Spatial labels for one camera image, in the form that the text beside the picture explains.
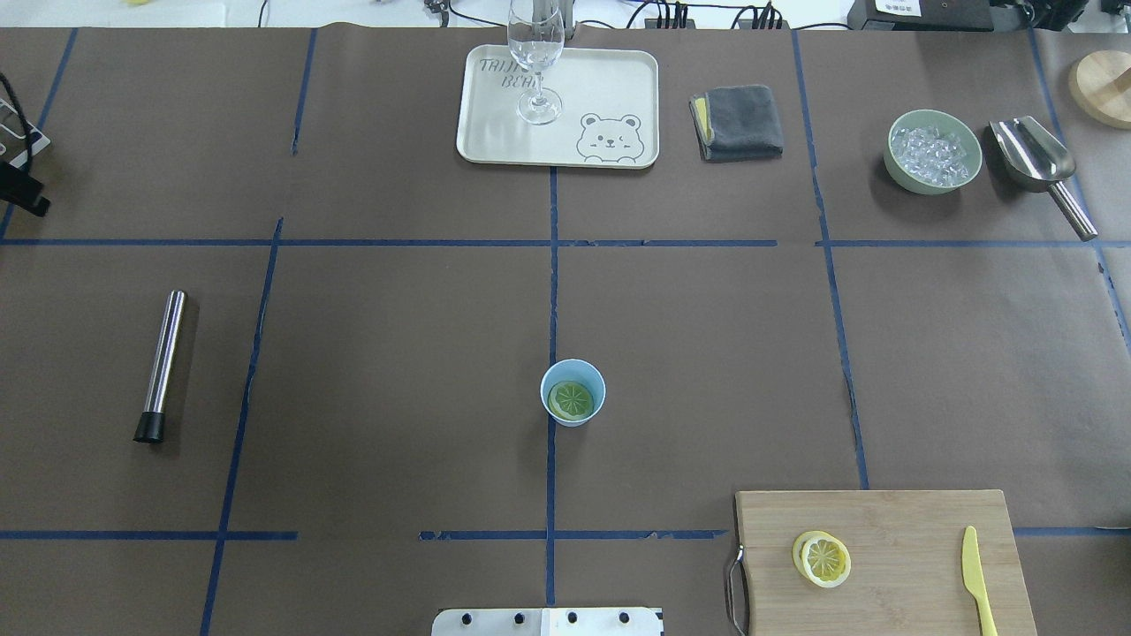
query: folded towel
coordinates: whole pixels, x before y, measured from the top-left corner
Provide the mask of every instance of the folded towel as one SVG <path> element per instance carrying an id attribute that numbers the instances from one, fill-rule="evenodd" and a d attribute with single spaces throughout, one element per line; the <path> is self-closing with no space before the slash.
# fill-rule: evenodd
<path id="1" fill-rule="evenodd" d="M 767 86 L 713 88 L 691 97 L 691 114 L 707 161 L 782 156 L 782 122 Z"/>

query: scoop handle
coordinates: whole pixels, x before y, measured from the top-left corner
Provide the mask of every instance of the scoop handle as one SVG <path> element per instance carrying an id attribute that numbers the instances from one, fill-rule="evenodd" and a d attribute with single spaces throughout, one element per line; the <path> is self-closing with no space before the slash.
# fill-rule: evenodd
<path id="1" fill-rule="evenodd" d="M 1064 218 L 1068 218 L 1069 224 L 1072 225 L 1072 230 L 1076 230 L 1076 235 L 1080 237 L 1081 241 L 1090 241 L 1099 235 L 1096 232 L 1096 226 L 1088 218 L 1088 213 L 1083 212 L 1063 181 L 1050 186 L 1048 194 L 1052 195 L 1056 206 L 1064 213 Z"/>

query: green bowl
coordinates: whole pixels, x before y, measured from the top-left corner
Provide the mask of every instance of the green bowl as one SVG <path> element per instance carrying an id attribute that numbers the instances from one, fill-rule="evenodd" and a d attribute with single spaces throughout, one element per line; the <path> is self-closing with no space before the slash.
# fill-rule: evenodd
<path id="1" fill-rule="evenodd" d="M 966 157 L 962 163 L 970 171 L 970 178 L 955 186 L 934 186 L 904 170 L 904 166 L 896 162 L 891 154 L 891 134 L 899 128 L 923 128 L 933 126 L 939 129 L 940 135 L 953 132 L 958 137 L 959 144 L 966 149 Z M 917 195 L 944 195 L 951 190 L 961 188 L 969 183 L 982 171 L 982 146 L 974 132 L 965 123 L 953 117 L 932 110 L 910 111 L 899 115 L 899 119 L 888 129 L 888 139 L 883 144 L 883 165 L 888 169 L 888 174 L 904 188 Z"/>

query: black box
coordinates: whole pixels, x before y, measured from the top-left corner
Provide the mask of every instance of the black box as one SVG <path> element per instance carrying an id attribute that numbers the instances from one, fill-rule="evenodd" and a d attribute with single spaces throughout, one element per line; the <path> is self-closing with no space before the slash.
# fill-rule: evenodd
<path id="1" fill-rule="evenodd" d="M 922 17 L 881 11 L 879 7 L 920 6 Z M 993 31 L 988 0 L 856 0 L 848 26 L 871 31 Z"/>

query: brown table surface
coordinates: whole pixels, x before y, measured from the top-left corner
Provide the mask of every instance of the brown table surface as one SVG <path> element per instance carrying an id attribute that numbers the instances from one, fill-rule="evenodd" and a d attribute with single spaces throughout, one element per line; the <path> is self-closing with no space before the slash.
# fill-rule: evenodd
<path id="1" fill-rule="evenodd" d="M 458 156 L 464 58 L 504 40 L 0 31 L 53 140 L 51 213 L 0 230 L 0 633 L 644 604 L 729 634 L 734 493 L 860 488 L 1003 490 L 1038 633 L 1128 631 L 1131 536 L 1096 526 L 1131 525 L 1131 137 L 1067 74 L 1131 41 L 581 27 L 659 61 L 659 160 L 614 172 Z M 703 163 L 688 98 L 752 83 L 785 155 Z M 915 108 L 1059 130 L 1100 238 L 992 153 L 901 190 L 880 152 Z M 573 356 L 607 403 L 554 428 L 535 386 Z"/>

